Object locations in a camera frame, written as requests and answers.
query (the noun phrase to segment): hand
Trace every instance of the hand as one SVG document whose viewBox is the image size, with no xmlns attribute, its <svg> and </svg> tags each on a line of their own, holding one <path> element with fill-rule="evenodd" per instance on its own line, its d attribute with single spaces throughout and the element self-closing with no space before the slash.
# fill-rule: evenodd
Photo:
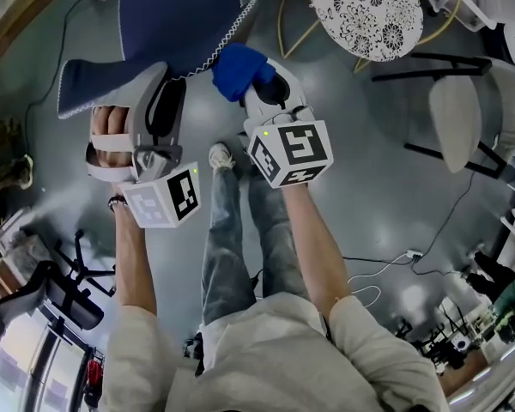
<svg viewBox="0 0 515 412">
<path fill-rule="evenodd" d="M 98 106 L 92 111 L 92 133 L 96 136 L 122 134 L 127 132 L 126 117 L 128 108 L 122 106 Z M 97 151 L 97 159 L 102 167 L 129 167 L 131 153 Z"/>
</svg>

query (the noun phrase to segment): gray floor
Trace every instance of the gray floor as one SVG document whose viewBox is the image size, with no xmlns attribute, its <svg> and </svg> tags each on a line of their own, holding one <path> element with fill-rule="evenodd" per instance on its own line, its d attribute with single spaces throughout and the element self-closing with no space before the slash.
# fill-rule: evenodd
<svg viewBox="0 0 515 412">
<path fill-rule="evenodd" d="M 22 118 L 27 103 L 38 99 L 52 78 L 57 62 L 59 33 L 67 8 L 75 0 L 58 0 L 19 37 L 0 63 L 0 115 Z M 326 121 L 335 162 L 310 187 L 317 205 L 342 252 L 350 257 L 391 259 L 409 248 L 425 251 L 452 205 L 469 185 L 470 173 L 450 174 L 441 161 L 403 149 L 411 142 L 437 145 L 427 112 L 429 80 L 370 82 L 372 74 L 418 66 L 409 58 L 372 64 L 354 75 L 355 57 L 318 28 L 287 61 L 279 57 L 276 12 L 280 0 L 259 0 L 260 11 L 248 45 L 280 61 L 301 81 L 317 118 Z M 293 42 L 315 20 L 306 0 L 289 0 L 284 24 Z M 425 32 L 443 22 L 426 19 Z M 478 35 L 453 23 L 435 41 L 418 50 L 473 56 L 482 53 Z M 64 59 L 112 61 L 120 58 L 116 1 L 85 2 L 72 16 Z M 181 130 L 186 161 L 198 161 L 202 209 L 176 230 L 148 230 L 148 255 L 154 275 L 160 320 L 178 340 L 193 334 L 201 316 L 200 273 L 209 223 L 207 168 L 209 146 L 232 141 L 242 128 L 244 112 L 229 104 L 211 83 L 211 73 L 188 81 Z M 106 208 L 110 188 L 86 174 L 83 154 L 88 139 L 88 113 L 65 121 L 57 118 L 57 88 L 44 105 L 33 110 L 28 126 L 35 159 L 35 183 L 28 193 L 11 194 L 16 203 L 37 209 L 35 228 L 48 245 L 55 238 L 72 239 L 82 227 L 90 234 L 96 258 L 114 250 L 113 219 Z M 485 106 L 498 120 L 495 105 Z M 500 229 L 498 218 L 511 197 L 509 188 L 476 175 L 470 193 L 457 207 L 433 249 L 418 270 L 459 270 L 466 252 L 479 240 L 492 245 Z M 245 200 L 244 250 L 251 273 L 260 268 L 258 234 Z M 382 264 L 349 261 L 350 274 L 379 270 Z M 416 276 L 408 266 L 391 266 L 382 275 L 354 281 L 354 289 L 378 285 L 383 293 L 370 310 L 387 326 L 404 316 L 427 326 L 434 307 L 450 294 L 465 304 L 471 290 L 461 292 L 453 276 Z M 359 293 L 368 303 L 375 290 Z M 113 320 L 113 307 L 98 337 Z"/>
</svg>

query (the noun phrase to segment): blue fabric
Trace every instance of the blue fabric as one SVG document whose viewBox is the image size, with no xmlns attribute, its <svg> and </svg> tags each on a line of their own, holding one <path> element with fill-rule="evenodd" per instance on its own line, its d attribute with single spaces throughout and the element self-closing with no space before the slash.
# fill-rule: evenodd
<svg viewBox="0 0 515 412">
<path fill-rule="evenodd" d="M 263 53 L 239 43 L 223 49 L 212 72 L 214 85 L 231 102 L 241 99 L 254 81 L 271 82 L 276 73 Z"/>
<path fill-rule="evenodd" d="M 263 296 L 284 292 L 309 300 L 282 192 L 271 188 L 259 170 L 253 169 L 248 203 L 264 258 Z M 214 173 L 211 205 L 203 266 L 205 325 L 256 303 L 242 257 L 239 181 L 232 169 L 223 167 Z"/>
<path fill-rule="evenodd" d="M 241 12 L 240 0 L 118 0 L 124 60 L 69 61 L 61 76 L 59 117 L 121 87 L 154 63 L 166 62 L 171 78 L 202 68 Z"/>
</svg>

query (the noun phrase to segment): blue jeans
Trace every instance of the blue jeans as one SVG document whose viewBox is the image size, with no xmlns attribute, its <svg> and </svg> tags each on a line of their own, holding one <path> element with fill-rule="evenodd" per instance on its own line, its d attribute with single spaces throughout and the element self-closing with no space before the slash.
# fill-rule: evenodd
<svg viewBox="0 0 515 412">
<path fill-rule="evenodd" d="M 248 191 L 264 256 L 263 295 L 286 292 L 309 300 L 294 248 L 284 198 L 254 167 Z M 242 258 L 239 181 L 219 168 L 212 181 L 211 223 L 203 266 L 203 322 L 246 310 L 256 302 Z"/>
</svg>

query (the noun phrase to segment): white cable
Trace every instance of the white cable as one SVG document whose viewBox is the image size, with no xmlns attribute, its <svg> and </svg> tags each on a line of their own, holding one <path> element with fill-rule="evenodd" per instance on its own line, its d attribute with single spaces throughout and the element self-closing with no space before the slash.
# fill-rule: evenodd
<svg viewBox="0 0 515 412">
<path fill-rule="evenodd" d="M 402 255 L 399 255 L 398 257 L 396 257 L 395 259 L 393 259 L 390 263 L 388 263 L 382 270 L 380 271 L 377 271 L 376 273 L 372 273 L 370 275 L 355 275 L 355 276 L 351 276 L 349 278 L 349 280 L 347 281 L 347 284 L 350 284 L 351 281 L 353 281 L 354 279 L 356 278 L 371 278 L 372 276 L 377 276 L 379 275 L 380 273 L 383 273 L 385 271 L 385 269 L 387 269 L 390 265 L 392 265 L 393 263 L 395 263 L 396 261 L 398 261 L 399 259 L 401 259 L 402 257 L 406 257 L 407 256 L 407 252 L 403 253 Z M 359 293 L 359 292 L 363 292 L 364 290 L 368 290 L 369 288 L 376 288 L 378 290 L 378 296 L 376 296 L 376 299 L 373 300 L 372 302 L 370 302 L 370 304 L 368 305 L 365 305 L 364 307 L 365 308 L 368 308 L 370 305 L 372 305 L 373 303 L 376 302 L 376 300 L 379 299 L 379 296 L 381 296 L 381 288 L 379 288 L 377 285 L 369 285 L 368 287 L 364 287 L 364 288 L 360 288 L 359 290 L 355 290 L 354 292 L 351 292 L 351 294 L 355 294 L 355 293 Z"/>
</svg>

